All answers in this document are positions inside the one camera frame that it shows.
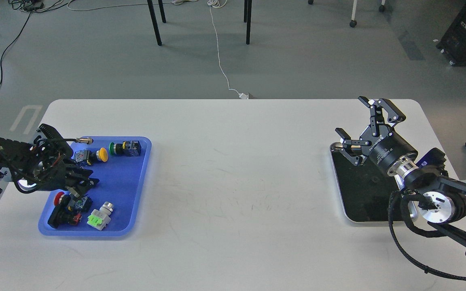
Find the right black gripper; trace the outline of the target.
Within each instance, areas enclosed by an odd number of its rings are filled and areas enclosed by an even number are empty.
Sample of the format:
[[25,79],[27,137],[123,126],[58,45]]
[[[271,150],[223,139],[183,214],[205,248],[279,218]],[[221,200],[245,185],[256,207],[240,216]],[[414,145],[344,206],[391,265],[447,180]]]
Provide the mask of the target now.
[[402,158],[415,160],[418,151],[393,129],[406,120],[406,115],[389,99],[368,99],[359,96],[358,100],[370,110],[368,129],[360,140],[353,140],[342,128],[335,132],[341,138],[342,155],[354,166],[362,166],[368,158],[385,175],[394,176],[393,164]]

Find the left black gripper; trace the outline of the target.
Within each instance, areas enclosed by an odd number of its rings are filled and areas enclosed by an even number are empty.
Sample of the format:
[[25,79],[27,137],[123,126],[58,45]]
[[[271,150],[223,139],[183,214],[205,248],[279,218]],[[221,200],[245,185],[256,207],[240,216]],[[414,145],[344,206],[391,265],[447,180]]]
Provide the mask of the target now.
[[83,198],[100,180],[89,178],[93,170],[72,160],[32,160],[15,165],[15,188],[24,194],[35,191],[67,190],[72,198]]

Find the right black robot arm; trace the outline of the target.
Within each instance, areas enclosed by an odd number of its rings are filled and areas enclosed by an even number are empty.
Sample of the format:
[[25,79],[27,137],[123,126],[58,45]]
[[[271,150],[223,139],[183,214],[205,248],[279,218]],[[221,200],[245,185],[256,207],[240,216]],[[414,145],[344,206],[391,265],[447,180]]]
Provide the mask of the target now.
[[360,96],[370,112],[369,124],[357,139],[342,128],[330,153],[343,210],[353,222],[387,221],[399,251],[425,273],[466,280],[433,269],[410,256],[394,232],[403,221],[426,238],[447,236],[466,248],[466,182],[445,170],[445,153],[432,148],[415,162],[418,151],[394,129],[406,116],[388,99]]

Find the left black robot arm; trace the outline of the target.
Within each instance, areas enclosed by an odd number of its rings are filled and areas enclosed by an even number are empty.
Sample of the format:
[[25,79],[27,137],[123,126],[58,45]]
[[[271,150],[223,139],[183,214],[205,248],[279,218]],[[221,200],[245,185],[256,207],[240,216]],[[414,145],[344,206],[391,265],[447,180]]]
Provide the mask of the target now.
[[66,190],[80,200],[99,179],[78,165],[73,153],[68,139],[58,134],[40,134],[32,143],[0,137],[0,181],[7,177],[24,194]]

